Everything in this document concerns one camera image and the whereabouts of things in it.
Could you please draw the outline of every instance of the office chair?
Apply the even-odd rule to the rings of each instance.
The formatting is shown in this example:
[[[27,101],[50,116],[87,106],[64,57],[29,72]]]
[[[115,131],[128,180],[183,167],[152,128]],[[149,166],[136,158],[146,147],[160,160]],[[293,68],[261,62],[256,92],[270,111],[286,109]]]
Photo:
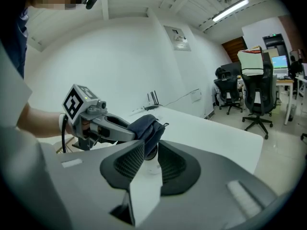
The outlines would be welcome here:
[[[237,81],[236,77],[231,77],[231,73],[229,71],[223,72],[218,79],[214,80],[216,86],[220,89],[220,98],[224,102],[224,106],[229,106],[228,112],[229,115],[230,109],[235,107],[240,109],[243,112],[243,109],[240,107],[240,103],[236,103],[239,98],[239,92],[237,89]]]
[[[242,122],[245,122],[245,120],[253,121],[245,131],[248,131],[256,124],[259,124],[266,134],[264,138],[268,139],[269,133],[263,123],[269,123],[271,128],[273,127],[273,123],[270,120],[262,119],[260,117],[264,114],[269,114],[274,106],[276,106],[277,76],[273,76],[273,66],[270,62],[264,62],[263,75],[247,76],[241,74],[241,76],[246,87],[245,105],[250,110],[251,114],[256,116],[242,118]],[[260,103],[255,103],[257,95],[259,96]]]

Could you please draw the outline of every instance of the desk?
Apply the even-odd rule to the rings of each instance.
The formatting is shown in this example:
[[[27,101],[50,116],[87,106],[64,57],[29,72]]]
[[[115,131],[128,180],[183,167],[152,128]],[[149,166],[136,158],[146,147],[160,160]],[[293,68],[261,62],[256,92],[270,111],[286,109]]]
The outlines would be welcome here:
[[[304,98],[305,98],[305,92],[306,92],[306,86],[307,86],[307,80],[304,79],[304,76],[298,76],[298,77],[296,77],[296,79],[297,79],[297,95],[296,95],[296,99],[297,99],[298,94],[300,93],[303,96],[303,100],[302,100],[302,105],[303,105],[303,101],[304,101]],[[299,82],[300,81],[304,85],[303,91],[299,90]]]
[[[161,124],[169,123],[161,139],[223,155],[251,174],[255,172],[262,150],[261,136],[165,107],[124,115],[123,118],[132,123],[146,114],[154,115]],[[130,184],[131,202],[137,226],[160,200],[162,175],[148,173],[148,167],[153,167],[153,160],[144,161]]]
[[[154,115],[161,124],[170,124],[162,140],[223,155],[251,174],[254,173],[262,149],[261,136],[165,107],[125,115],[123,118],[132,123],[146,114]]]
[[[244,83],[243,79],[238,79],[239,83]],[[280,93],[280,87],[281,86],[290,86],[290,94],[289,94],[289,101],[288,101],[288,109],[286,113],[286,118],[284,121],[284,125],[288,124],[289,116],[290,116],[290,111],[291,111],[291,105],[292,105],[292,97],[293,97],[293,80],[277,80],[276,81],[276,86],[278,86],[278,92]]]

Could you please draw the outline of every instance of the hand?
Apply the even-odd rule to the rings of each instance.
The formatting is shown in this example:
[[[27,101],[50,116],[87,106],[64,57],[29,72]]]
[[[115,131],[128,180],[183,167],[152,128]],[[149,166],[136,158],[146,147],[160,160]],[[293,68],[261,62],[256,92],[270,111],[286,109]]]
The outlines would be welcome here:
[[[88,120],[82,120],[82,130],[85,131],[85,130],[88,130],[90,128],[90,123],[91,121],[88,121]],[[77,135],[74,133],[73,129],[72,129],[72,124],[70,121],[68,121],[68,125],[66,125],[66,128],[65,128],[66,132],[70,135],[73,135],[75,137],[77,137]]]

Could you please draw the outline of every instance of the ceiling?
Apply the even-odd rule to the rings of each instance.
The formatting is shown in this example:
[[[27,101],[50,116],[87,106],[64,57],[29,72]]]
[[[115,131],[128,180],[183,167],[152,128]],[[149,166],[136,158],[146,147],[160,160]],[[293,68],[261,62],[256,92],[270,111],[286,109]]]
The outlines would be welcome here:
[[[268,0],[249,0],[247,7]],[[224,0],[98,0],[91,10],[82,5],[72,11],[29,9],[28,44],[42,51],[66,32],[95,20],[147,17],[148,8],[169,10],[194,28],[206,31],[216,23],[212,17],[229,7]]]

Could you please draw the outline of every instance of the black cable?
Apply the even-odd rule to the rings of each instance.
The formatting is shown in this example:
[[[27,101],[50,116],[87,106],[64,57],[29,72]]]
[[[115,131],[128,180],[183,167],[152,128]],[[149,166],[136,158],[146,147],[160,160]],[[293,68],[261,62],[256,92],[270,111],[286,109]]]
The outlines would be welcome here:
[[[154,94],[155,94],[155,97],[156,97],[156,99],[157,99],[157,104],[159,104],[158,96],[157,96],[157,94],[156,94],[155,91],[154,91]]]
[[[153,94],[153,92],[151,91],[150,94],[152,95],[153,103],[154,103],[155,105],[157,105],[157,103],[155,102],[155,99],[154,99],[154,94]]]
[[[183,98],[183,97],[187,96],[188,94],[191,94],[192,92],[194,92],[194,91],[196,91],[196,90],[192,90],[191,92],[189,92],[189,93],[185,94],[184,96],[181,96],[180,98],[178,98],[178,99],[177,99],[177,100],[175,100],[174,102],[170,102],[169,104],[167,104],[167,105],[165,105],[165,106],[168,106],[168,105],[170,105],[171,103],[175,103],[176,101],[179,101],[181,98]]]
[[[65,128],[66,128],[66,124],[68,121],[68,117],[65,114],[64,118],[63,118],[63,124],[62,124],[62,149],[63,152],[66,153],[66,146],[65,146]]]
[[[154,92],[153,92],[153,98],[154,98],[154,104],[157,105],[158,102],[157,102],[157,100],[155,99]]]

